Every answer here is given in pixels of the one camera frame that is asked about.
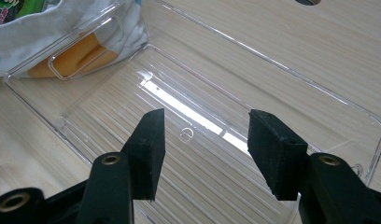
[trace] orange fabric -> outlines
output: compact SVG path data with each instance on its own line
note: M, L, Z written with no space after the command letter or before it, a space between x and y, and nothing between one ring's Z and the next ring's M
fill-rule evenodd
M90 34L57 56L53 61L53 66L63 77L68 77L79 69L81 69L79 71L81 73L90 72L114 61L117 57L117 53L100 45L95 34ZM49 58L31 68L28 75L30 77L56 77L49 68Z

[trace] plastic tray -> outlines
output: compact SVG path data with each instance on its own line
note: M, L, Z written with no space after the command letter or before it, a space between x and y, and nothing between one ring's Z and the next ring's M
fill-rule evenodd
M143 1L143 18L149 42L128 60L66 80L21 78L42 52L9 71L6 84L86 162L120 150L145 113L165 108L156 202L135 204L149 220L292 222L297 203L276 201L247 153L251 108L275 114L310 153L337 155L371 182L381 118L163 1Z

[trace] wooden table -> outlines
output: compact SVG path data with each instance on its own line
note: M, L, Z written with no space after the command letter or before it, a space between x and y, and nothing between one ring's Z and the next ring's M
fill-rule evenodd
M167 2L381 117L381 0ZM0 194L35 186L49 197L89 169L0 78ZM371 187L381 191L381 160Z

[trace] snack package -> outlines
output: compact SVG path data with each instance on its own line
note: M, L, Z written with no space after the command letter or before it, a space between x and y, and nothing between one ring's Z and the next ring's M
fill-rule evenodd
M111 20L83 32L85 24L112 7L116 10L108 15ZM0 77L42 51L39 61L22 66L16 76L86 74L133 55L148 42L147 28L140 19L140 0L45 0L43 8L41 13L0 25ZM78 29L78 35L67 37Z
M0 0L0 25L41 12L45 0Z

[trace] bag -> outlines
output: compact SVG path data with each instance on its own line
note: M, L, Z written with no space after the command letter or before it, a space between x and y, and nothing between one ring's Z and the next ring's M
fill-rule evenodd
M42 13L0 25L0 77L68 78L123 60L148 42L140 0L47 0Z

